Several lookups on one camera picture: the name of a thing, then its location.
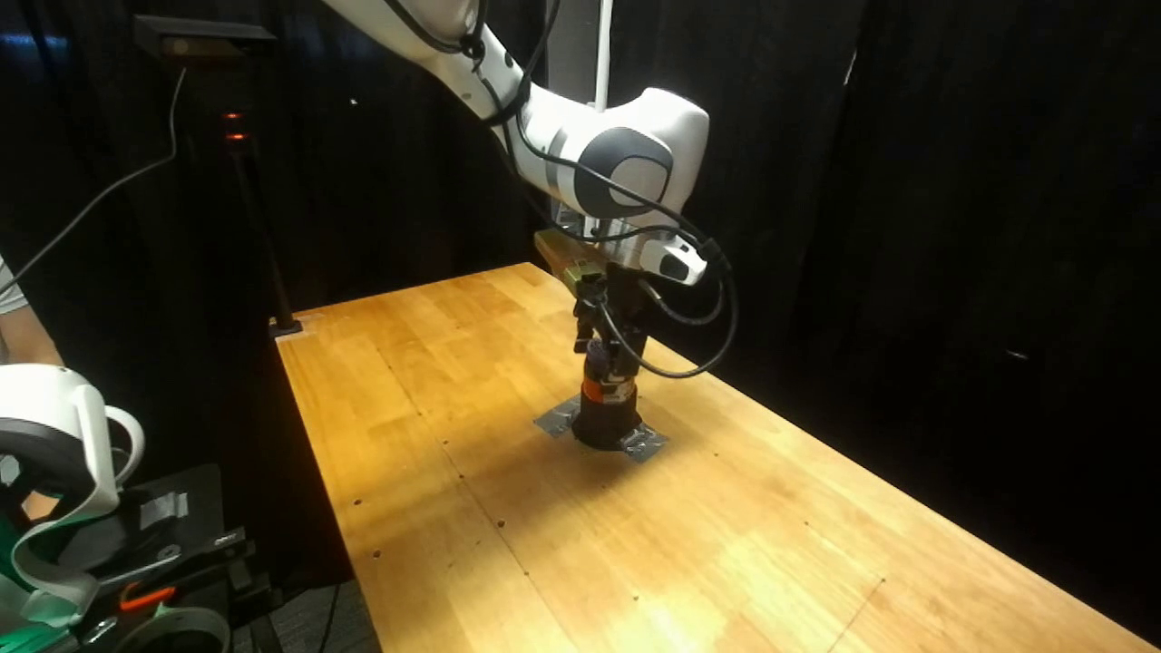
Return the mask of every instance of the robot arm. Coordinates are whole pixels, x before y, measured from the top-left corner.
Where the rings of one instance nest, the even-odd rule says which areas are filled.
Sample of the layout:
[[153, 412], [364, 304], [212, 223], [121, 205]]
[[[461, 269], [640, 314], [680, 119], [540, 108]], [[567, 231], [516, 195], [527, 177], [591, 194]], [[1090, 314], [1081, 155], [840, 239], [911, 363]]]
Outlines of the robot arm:
[[706, 274], [676, 213], [706, 144], [706, 113], [672, 91], [591, 108], [538, 86], [484, 27], [479, 0], [328, 0], [382, 48], [430, 73], [509, 149], [516, 172], [584, 213], [584, 235], [630, 274], [682, 288]]

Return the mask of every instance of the black curtain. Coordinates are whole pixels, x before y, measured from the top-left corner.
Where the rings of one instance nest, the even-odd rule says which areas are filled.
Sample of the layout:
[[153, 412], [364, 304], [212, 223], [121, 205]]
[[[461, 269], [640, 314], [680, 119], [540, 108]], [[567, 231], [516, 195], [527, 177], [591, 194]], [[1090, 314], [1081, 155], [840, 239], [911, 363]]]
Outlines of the black curtain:
[[[527, 60], [543, 8], [485, 8]], [[527, 188], [439, 85], [316, 0], [19, 0], [0, 4], [7, 259], [163, 149], [173, 69], [132, 45], [143, 11], [261, 21], [280, 52], [191, 69], [180, 159], [110, 199], [30, 294], [68, 363], [153, 426], [153, 473], [222, 461], [237, 516], [301, 565], [328, 501], [222, 113], [254, 117], [295, 310], [532, 259]], [[738, 264], [718, 374], [1150, 640], [1157, 11], [636, 0], [613, 33], [613, 97], [672, 86], [713, 119], [686, 213]]]
[[[345, 575], [329, 510], [271, 354], [270, 235], [289, 310], [528, 259], [521, 185], [444, 86], [323, 4], [0, 4], [0, 251], [19, 269], [110, 182], [168, 155], [180, 69], [133, 14], [280, 37], [270, 60], [191, 66], [176, 159], [80, 223], [25, 280], [64, 363], [137, 413], [137, 479], [222, 466], [282, 589]], [[516, 48], [538, 11], [493, 11]], [[224, 144], [243, 113], [251, 144]]]
[[713, 117], [690, 213], [742, 288], [723, 374], [1157, 640], [1161, 8], [617, 21], [625, 95], [659, 79]]

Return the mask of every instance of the black cable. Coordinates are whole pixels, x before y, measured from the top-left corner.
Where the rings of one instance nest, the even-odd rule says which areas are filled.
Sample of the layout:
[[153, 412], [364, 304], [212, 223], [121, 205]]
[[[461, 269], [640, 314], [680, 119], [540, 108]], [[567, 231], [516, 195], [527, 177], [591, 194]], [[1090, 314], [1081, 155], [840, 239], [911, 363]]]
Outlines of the black cable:
[[649, 280], [640, 280], [640, 288], [644, 289], [644, 299], [669, 317], [669, 321], [676, 321], [676, 323], [682, 323], [682, 326], [711, 326], [718, 317], [723, 317], [723, 310], [727, 310], [727, 294], [718, 289], [718, 299], [713, 299], [713, 310], [706, 310], [704, 317], [690, 317], [690, 314], [680, 314], [680, 310], [672, 310], [669, 300], [664, 300], [664, 294], [649, 285]]
[[561, 155], [540, 153], [540, 149], [527, 138], [527, 132], [521, 132], [521, 123], [519, 123], [519, 119], [521, 119], [519, 108], [521, 108], [521, 102], [528, 97], [528, 85], [532, 85], [532, 79], [528, 79], [528, 69], [540, 66], [543, 48], [548, 48], [548, 37], [551, 37], [551, 28], [554, 28], [554, 17], [560, 17], [560, 0], [551, 0], [551, 8], [548, 8], [543, 28], [540, 28], [540, 37], [538, 37], [538, 48], [532, 48], [527, 69], [521, 69], [519, 91], [516, 91], [509, 102], [502, 102], [498, 91], [484, 79], [484, 86], [490, 91], [490, 97], [493, 97], [493, 106], [498, 106], [498, 113], [485, 117], [484, 123], [502, 127], [502, 138], [503, 138], [509, 166], [510, 166], [510, 172], [519, 172], [516, 149], [510, 149], [510, 119], [516, 119], [519, 142], [521, 142], [527, 153], [532, 153], [538, 159], [554, 162], [554, 166], [568, 166], [572, 175], [589, 175], [589, 177], [602, 182], [611, 194], [621, 194], [621, 195], [641, 205], [644, 210], [658, 210], [658, 213], [664, 213], [664, 217], [676, 223], [676, 224], [626, 228], [626, 231], [617, 231], [617, 235], [613, 235], [613, 231], [584, 235], [584, 231], [572, 231], [572, 228], [567, 228], [567, 224], [560, 224], [554, 217], [543, 217], [543, 213], [538, 210], [540, 223], [548, 223], [551, 228], [560, 228], [560, 231], [567, 231], [567, 235], [572, 235], [572, 239], [584, 239], [584, 244], [613, 244], [613, 239], [630, 239], [630, 235], [641, 235], [641, 231], [669, 231], [669, 235], [690, 239], [698, 251], [713, 251], [713, 259], [718, 259], [718, 299], [713, 299], [713, 310], [704, 314], [704, 317], [676, 314], [649, 285], [641, 285], [644, 299], [649, 299], [664, 317], [672, 317], [672, 321], [682, 323], [682, 326], [706, 326], [706, 323], [713, 323], [713, 321], [723, 317], [723, 310], [728, 304], [728, 326], [727, 326], [727, 337], [723, 337], [718, 354], [713, 354], [711, 358], [698, 363], [693, 370], [680, 370], [680, 374], [676, 374], [676, 370], [659, 370], [659, 368], [644, 363], [644, 357], [626, 346], [626, 337], [625, 337], [625, 332], [617, 326], [611, 304], [607, 304], [607, 300], [597, 304], [602, 321], [611, 323], [611, 333], [621, 341], [621, 347], [625, 347], [640, 368], [644, 368], [644, 370], [653, 370], [653, 374], [659, 374], [659, 377], [698, 377], [698, 374], [704, 374], [706, 368], [713, 368], [713, 363], [732, 347], [732, 337], [738, 337], [738, 289], [732, 289], [732, 276], [728, 276], [728, 259], [727, 259], [686, 213], [669, 210], [669, 208], [659, 208], [658, 199], [644, 199], [644, 195], [617, 185], [611, 175], [597, 175], [597, 172], [584, 166], [579, 159], [561, 159]]
[[551, 37], [551, 28], [554, 28], [554, 17], [560, 17], [560, 0], [548, 4], [548, 17], [543, 17], [543, 27], [540, 27], [540, 37], [538, 37], [538, 45], [532, 45], [532, 56], [528, 56], [528, 62], [527, 62], [516, 91], [509, 95], [509, 102], [498, 102], [498, 113], [493, 113], [493, 117], [485, 117], [485, 119], [479, 119], [479, 123], [485, 123], [485, 127], [509, 123], [509, 119], [516, 119], [519, 108], [528, 102], [528, 95], [532, 95], [532, 69], [538, 69], [540, 60], [543, 60], [543, 48], [548, 48], [548, 37]]
[[676, 370], [659, 370], [659, 368], [644, 363], [644, 357], [626, 346], [626, 337], [625, 337], [625, 332], [617, 326], [611, 304], [597, 304], [597, 310], [602, 310], [602, 321], [611, 323], [613, 337], [621, 341], [621, 347], [625, 347], [640, 368], [644, 368], [644, 370], [658, 374], [658, 377], [698, 377], [698, 374], [711, 370], [713, 363], [723, 363], [727, 354], [732, 347], [732, 337], [738, 337], [738, 289], [732, 289], [732, 276], [728, 276], [728, 259], [713, 248], [713, 239], [699, 235], [699, 228], [698, 228], [686, 213], [669, 210], [669, 208], [659, 208], [659, 205], [653, 205], [653, 199], [644, 199], [644, 195], [617, 185], [613, 177], [607, 177], [607, 175], [597, 175], [597, 172], [591, 172], [591, 166], [584, 166], [584, 162], [576, 162], [576, 159], [561, 159], [561, 155], [540, 153], [540, 149], [527, 138], [527, 132], [516, 132], [516, 136], [521, 138], [521, 144], [527, 144], [538, 159], [548, 159], [548, 162], [554, 162], [554, 166], [568, 166], [568, 172], [591, 175], [591, 177], [602, 182], [607, 188], [625, 194], [626, 199], [641, 205], [644, 210], [658, 210], [658, 213], [664, 213], [664, 217], [676, 223], [676, 224], [644, 224], [644, 228], [636, 228], [630, 235], [649, 231], [649, 228], [669, 228], [669, 231], [680, 231], [682, 239], [690, 239], [698, 251], [711, 251], [711, 256], [718, 259], [718, 304], [728, 304], [728, 326], [727, 326], [727, 337], [723, 337], [718, 354], [713, 354], [711, 358], [698, 363], [693, 370], [680, 370], [680, 374], [676, 374]]
[[320, 653], [323, 653], [323, 651], [328, 651], [328, 641], [329, 641], [335, 609], [339, 609], [339, 593], [342, 593], [342, 585], [335, 585], [335, 593], [329, 593], [329, 609], [328, 609], [328, 621], [323, 621]]
[[401, 0], [386, 0], [393, 11], [395, 11], [395, 17], [413, 33], [413, 37], [422, 37], [427, 48], [434, 48], [434, 52], [445, 52], [445, 56], [452, 56], [452, 52], [472, 52], [472, 45], [467, 39], [439, 39], [434, 33], [427, 33], [406, 8], [401, 8]]
[[93, 208], [101, 208], [114, 194], [121, 194], [122, 185], [168, 166], [176, 159], [176, 97], [185, 86], [185, 69], [173, 79], [172, 91], [172, 108], [168, 108], [168, 136], [172, 136], [172, 149], [143, 166], [133, 166], [132, 175], [116, 177], [114, 185], [104, 185], [99, 195], [91, 195], [68, 223], [63, 231], [53, 231], [4, 288], [0, 294], [7, 294], [12, 288], [19, 288], [35, 264], [40, 259], [47, 259], [64, 235], [74, 235], [80, 228], [80, 223], [87, 223], [93, 213]]
[[479, 37], [484, 37], [485, 14], [490, 14], [490, 4], [479, 0], [479, 8], [475, 8], [475, 27], [472, 27], [472, 33], [467, 33], [465, 45], [461, 45], [465, 60], [484, 60]]

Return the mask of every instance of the black pole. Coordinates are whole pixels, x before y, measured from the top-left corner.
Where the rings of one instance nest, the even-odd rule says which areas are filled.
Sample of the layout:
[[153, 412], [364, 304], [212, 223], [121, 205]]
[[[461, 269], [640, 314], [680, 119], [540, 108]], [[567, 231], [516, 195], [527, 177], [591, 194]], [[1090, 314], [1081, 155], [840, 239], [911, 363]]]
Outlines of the black pole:
[[270, 228], [270, 210], [266, 210], [266, 195], [261, 195], [261, 182], [259, 182], [259, 155], [254, 155], [254, 136], [245, 127], [245, 117], [239, 108], [222, 113], [222, 138], [231, 159], [231, 175], [239, 177], [243, 188], [243, 205], [245, 205], [245, 217], [254, 224], [259, 235], [259, 251], [266, 263], [266, 276], [270, 276], [270, 289], [276, 300], [276, 317], [271, 317], [271, 333], [297, 333], [301, 323], [289, 317], [289, 299], [288, 299], [288, 280], [282, 280], [282, 264], [271, 244], [271, 228]]

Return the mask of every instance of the wooden table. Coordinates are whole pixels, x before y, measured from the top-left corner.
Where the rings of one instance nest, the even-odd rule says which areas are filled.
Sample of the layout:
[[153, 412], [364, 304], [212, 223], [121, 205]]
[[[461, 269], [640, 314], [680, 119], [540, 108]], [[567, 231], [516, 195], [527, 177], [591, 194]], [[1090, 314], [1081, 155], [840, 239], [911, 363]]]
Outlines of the wooden table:
[[510, 264], [280, 341], [382, 651], [1150, 651], [711, 374], [641, 374], [644, 466], [543, 437], [568, 310]]

